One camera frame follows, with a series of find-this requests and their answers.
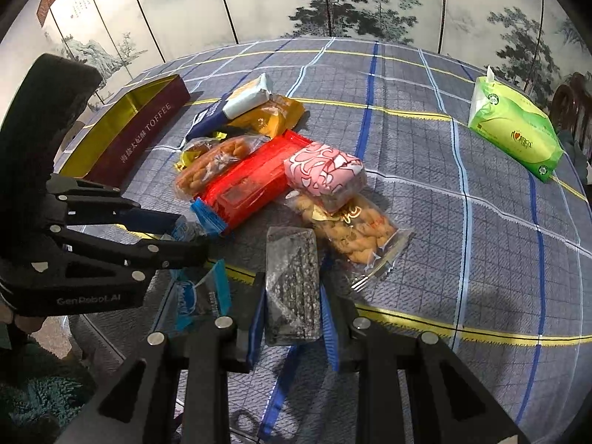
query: red wrapper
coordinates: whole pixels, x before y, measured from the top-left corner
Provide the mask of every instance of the red wrapper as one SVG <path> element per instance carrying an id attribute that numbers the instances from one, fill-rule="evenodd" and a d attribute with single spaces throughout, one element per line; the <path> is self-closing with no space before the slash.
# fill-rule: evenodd
<path id="1" fill-rule="evenodd" d="M 288 189 L 283 161 L 311 141 L 291 130 L 263 144 L 198 196 L 232 230 Z"/>

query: green fuzzy fabric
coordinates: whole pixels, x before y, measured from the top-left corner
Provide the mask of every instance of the green fuzzy fabric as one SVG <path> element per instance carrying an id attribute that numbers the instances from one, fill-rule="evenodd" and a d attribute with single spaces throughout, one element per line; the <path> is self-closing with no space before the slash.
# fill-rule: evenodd
<path id="1" fill-rule="evenodd" d="M 0 350 L 0 441 L 53 443 L 94 391 L 78 362 L 60 360 L 33 340 Z"/>

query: open box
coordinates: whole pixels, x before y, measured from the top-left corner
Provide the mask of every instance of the open box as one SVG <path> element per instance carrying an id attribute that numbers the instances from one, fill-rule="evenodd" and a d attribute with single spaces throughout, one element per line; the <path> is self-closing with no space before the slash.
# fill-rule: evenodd
<path id="1" fill-rule="evenodd" d="M 128 91 L 74 139 L 57 162 L 62 164 L 59 173 L 120 187 L 144 150 L 188 101 L 179 75 Z"/>

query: green tissue package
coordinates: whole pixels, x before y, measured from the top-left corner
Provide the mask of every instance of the green tissue package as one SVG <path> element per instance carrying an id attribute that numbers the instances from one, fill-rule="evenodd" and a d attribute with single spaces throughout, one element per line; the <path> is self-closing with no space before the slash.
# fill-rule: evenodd
<path id="1" fill-rule="evenodd" d="M 546 182 L 563 150 L 551 121 L 527 97 L 495 81 L 493 70 L 477 78 L 469 128 Z"/>

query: table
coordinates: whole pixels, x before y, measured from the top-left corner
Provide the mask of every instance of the table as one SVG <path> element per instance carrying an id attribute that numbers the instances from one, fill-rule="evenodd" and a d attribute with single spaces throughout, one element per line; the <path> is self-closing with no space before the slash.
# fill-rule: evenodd
<path id="1" fill-rule="evenodd" d="M 566 155 L 543 184 L 466 127 L 482 69 L 411 47 L 279 39 L 168 62 L 114 96 L 174 73 L 192 94 L 124 196 L 189 214 L 171 187 L 174 148 L 207 103 L 262 72 L 276 93 L 304 103 L 296 130 L 363 158 L 365 195 L 416 231 L 384 281 L 353 293 L 338 269 L 331 278 L 365 315 L 398 332 L 438 333 L 533 442 L 552 442 L 592 387 L 592 214 Z M 272 203 L 214 246 L 212 258 L 264 270 L 267 228 L 299 224 Z M 137 239 L 116 226 L 84 231 Z M 64 325 L 104 375 L 147 333 L 169 329 L 174 309 L 163 271 L 143 308 L 73 316 Z M 356 377 L 328 369 L 322 342 L 266 347 L 256 372 L 229 378 L 236 442 L 353 442 L 356 405 Z"/>

